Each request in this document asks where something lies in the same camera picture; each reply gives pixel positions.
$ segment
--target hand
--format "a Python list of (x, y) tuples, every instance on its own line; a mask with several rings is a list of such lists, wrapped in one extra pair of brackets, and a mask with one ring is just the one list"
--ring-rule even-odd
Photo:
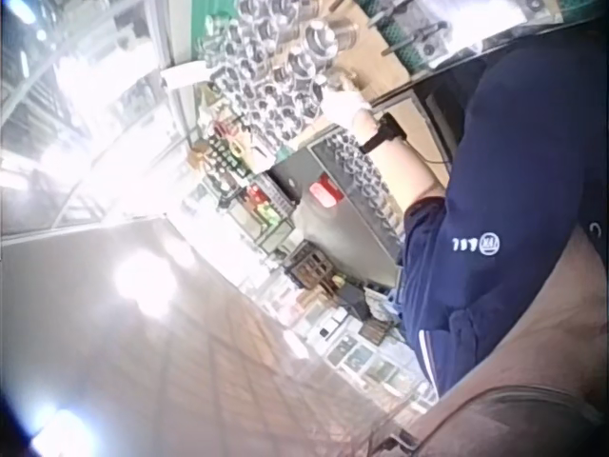
[(323, 97), (321, 108), (327, 120), (349, 131), (353, 130), (356, 115), (370, 109), (370, 104), (356, 90), (324, 88)]

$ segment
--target ceiling light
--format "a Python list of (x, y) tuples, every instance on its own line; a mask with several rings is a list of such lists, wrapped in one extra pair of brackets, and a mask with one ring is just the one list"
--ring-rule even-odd
[(192, 268), (197, 263), (192, 248), (184, 241), (176, 239), (166, 240), (165, 249), (180, 267)]
[(298, 359), (308, 359), (308, 349), (301, 339), (292, 330), (284, 331), (284, 339)]
[(89, 457), (93, 441), (85, 424), (72, 412), (58, 411), (31, 440), (31, 447), (41, 457)]
[(30, 26), (34, 22), (36, 22), (36, 15), (31, 10), (26, 2), (23, 0), (8, 0), (7, 8), (25, 25)]
[(137, 302), (146, 316), (155, 318), (167, 313), (177, 288), (167, 261), (145, 250), (136, 252), (119, 266), (114, 279), (121, 295)]
[(28, 178), (22, 174), (0, 169), (0, 187), (16, 190), (28, 190), (29, 181)]
[(20, 57), (21, 57), (21, 72), (23, 73), (23, 77), (28, 79), (29, 78), (29, 63), (28, 63), (28, 56), (21, 51), (19, 53)]

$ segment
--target watch strap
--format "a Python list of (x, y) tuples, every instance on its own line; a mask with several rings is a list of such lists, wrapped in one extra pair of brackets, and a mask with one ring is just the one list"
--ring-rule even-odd
[(394, 138), (402, 138), (405, 140), (406, 134), (394, 117), (391, 114), (386, 113), (379, 120), (379, 130), (360, 147), (360, 151), (362, 154), (368, 154), (385, 141), (391, 141)]

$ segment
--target floor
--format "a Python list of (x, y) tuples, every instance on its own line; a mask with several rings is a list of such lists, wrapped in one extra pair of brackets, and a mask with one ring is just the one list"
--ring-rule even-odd
[[(3, 390), (29, 435), (59, 408), (86, 424), (91, 456), (337, 455), (386, 413), (199, 259), (164, 250), (164, 220), (3, 250)], [(167, 258), (167, 316), (118, 295), (113, 272), (144, 248)]]

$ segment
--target bright light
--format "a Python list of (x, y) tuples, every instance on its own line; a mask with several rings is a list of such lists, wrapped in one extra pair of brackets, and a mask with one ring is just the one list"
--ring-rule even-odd
[(284, 331), (284, 339), (294, 355), (299, 359), (308, 359), (308, 349), (292, 330)]
[(6, 5), (25, 25), (30, 26), (36, 22), (36, 15), (23, 0), (9, 0)]
[(89, 457), (93, 440), (85, 424), (72, 412), (62, 409), (31, 440), (41, 457)]
[(169, 300), (177, 288), (167, 261), (141, 250), (116, 271), (116, 287), (121, 295), (135, 300), (149, 317), (161, 318), (169, 310)]
[(16, 190), (28, 190), (29, 181), (28, 178), (21, 174), (0, 169), (0, 187)]
[(23, 73), (23, 77), (29, 78), (28, 57), (23, 51), (21, 51), (19, 55), (21, 56), (21, 72)]
[(165, 249), (180, 267), (192, 268), (196, 265), (197, 259), (188, 243), (175, 239), (165, 241)]
[(70, 154), (51, 146), (40, 159), (40, 169), (63, 184), (74, 184), (90, 168), (90, 160), (83, 154)]

